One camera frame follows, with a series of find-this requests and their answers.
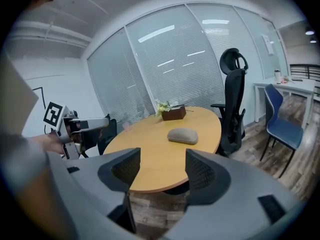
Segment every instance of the white desk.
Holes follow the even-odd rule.
[[[302,81],[293,81],[293,82],[288,82],[288,83],[281,83],[281,84],[276,84],[275,78],[267,78],[258,82],[254,82],[254,89],[255,89],[255,121],[259,121],[259,111],[260,111],[260,94],[259,94],[259,88],[265,88],[267,85],[273,84],[273,86],[283,92],[289,92],[293,94],[298,94],[301,96],[306,97],[306,107],[305,107],[305,112],[303,116],[303,121],[302,121],[302,128],[305,129],[308,119],[310,117],[312,107],[313,107],[313,99],[314,99],[314,89],[315,89],[315,80],[311,79],[302,79]]]

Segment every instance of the window blinds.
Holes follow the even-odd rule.
[[[155,100],[208,109],[225,102],[213,50],[185,6],[143,17],[128,25],[127,32]]]
[[[123,29],[88,59],[92,82],[106,114],[133,124],[155,110]]]
[[[288,76],[288,64],[285,56],[285,51],[281,44],[281,40],[278,36],[278,33],[274,25],[270,21],[265,19],[263,19],[263,21],[269,30],[269,37],[274,48],[274,54],[279,60],[281,75]]]
[[[245,75],[240,113],[242,109],[246,109],[244,125],[253,122],[255,116],[253,83],[263,79],[263,73],[257,49],[246,25],[231,6],[213,4],[190,4],[188,6],[205,30],[218,61],[223,52],[229,48],[237,48],[245,57],[249,69]],[[226,75],[221,74],[224,82]]]
[[[265,20],[261,16],[240,8],[237,8],[236,10],[239,12],[240,16],[243,18],[244,22],[246,23],[248,29],[250,30],[254,38],[256,47],[259,50],[259,54],[260,54],[260,58],[263,66],[264,78],[267,79],[267,78],[273,77],[275,75],[275,70],[281,69],[277,50],[275,48],[274,36],[270,34],[270,30],[268,29],[268,26],[265,23]],[[269,51],[267,49],[263,36],[267,36],[270,42],[273,42],[271,44],[273,54],[269,54]]]

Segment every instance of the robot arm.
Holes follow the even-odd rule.
[[[97,143],[97,131],[109,125],[108,118],[80,119],[75,110],[53,102],[47,107],[43,121],[56,132],[68,160],[85,155],[85,151]]]

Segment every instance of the ceiling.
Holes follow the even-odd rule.
[[[287,49],[296,46],[315,45],[310,43],[310,38],[316,39],[316,35],[306,35],[306,27],[309,27],[309,24],[304,20],[280,29],[280,34]]]
[[[79,58],[97,30],[112,20],[120,8],[133,6],[129,0],[54,0],[18,18],[5,48],[11,57],[68,56]],[[283,0],[250,0],[267,11],[286,7]]]

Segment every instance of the bottle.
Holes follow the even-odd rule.
[[[274,71],[274,80],[275,80],[275,82],[276,82],[278,85],[281,84],[281,72],[280,72],[279,69],[276,69],[276,70]]]

